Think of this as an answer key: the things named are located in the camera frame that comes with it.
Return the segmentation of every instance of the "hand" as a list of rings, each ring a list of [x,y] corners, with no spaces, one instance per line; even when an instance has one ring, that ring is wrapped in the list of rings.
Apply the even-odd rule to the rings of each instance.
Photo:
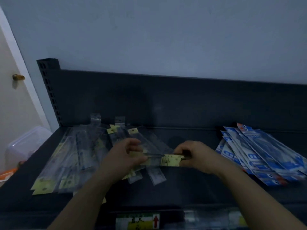
[[[147,161],[146,156],[131,158],[128,156],[130,151],[142,152],[143,149],[138,146],[140,140],[133,138],[126,138],[118,142],[107,154],[101,162],[99,170],[100,173],[109,176],[110,182],[113,184],[123,177],[125,177],[130,170],[137,165]]]
[[[180,166],[193,167],[207,174],[219,175],[222,170],[233,164],[200,141],[187,140],[179,144],[174,153],[182,154],[182,150],[189,150],[192,158],[182,160],[179,164]]]

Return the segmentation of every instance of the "brass door knob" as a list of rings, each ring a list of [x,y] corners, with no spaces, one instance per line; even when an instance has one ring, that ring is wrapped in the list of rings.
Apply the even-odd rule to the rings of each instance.
[[[23,80],[25,80],[25,76],[23,76],[23,75],[14,74],[12,77],[13,77],[14,81],[23,81]]]

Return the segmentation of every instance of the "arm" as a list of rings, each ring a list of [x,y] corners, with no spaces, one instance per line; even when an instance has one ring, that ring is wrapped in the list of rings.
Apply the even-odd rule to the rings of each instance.
[[[192,158],[181,161],[180,166],[193,167],[202,172],[217,175],[230,189],[251,229],[307,230],[301,221],[238,166],[202,142],[186,141],[175,149],[175,153],[181,154],[182,150],[189,150]]]
[[[100,205],[111,185],[127,175],[134,166],[147,160],[145,156],[128,156],[129,151],[142,151],[142,148],[137,146],[139,143],[138,139],[132,138],[117,143],[92,178],[69,201],[47,229],[94,229]]]

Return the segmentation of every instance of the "white wall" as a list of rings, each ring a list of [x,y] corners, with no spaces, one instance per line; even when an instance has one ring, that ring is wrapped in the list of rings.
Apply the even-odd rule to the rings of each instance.
[[[63,69],[307,84],[307,0],[0,0],[51,127],[36,60]]]

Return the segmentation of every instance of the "orange object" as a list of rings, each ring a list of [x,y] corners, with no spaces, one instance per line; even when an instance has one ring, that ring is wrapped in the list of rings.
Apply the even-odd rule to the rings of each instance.
[[[0,182],[5,182],[17,171],[17,168],[6,170],[0,174]]]

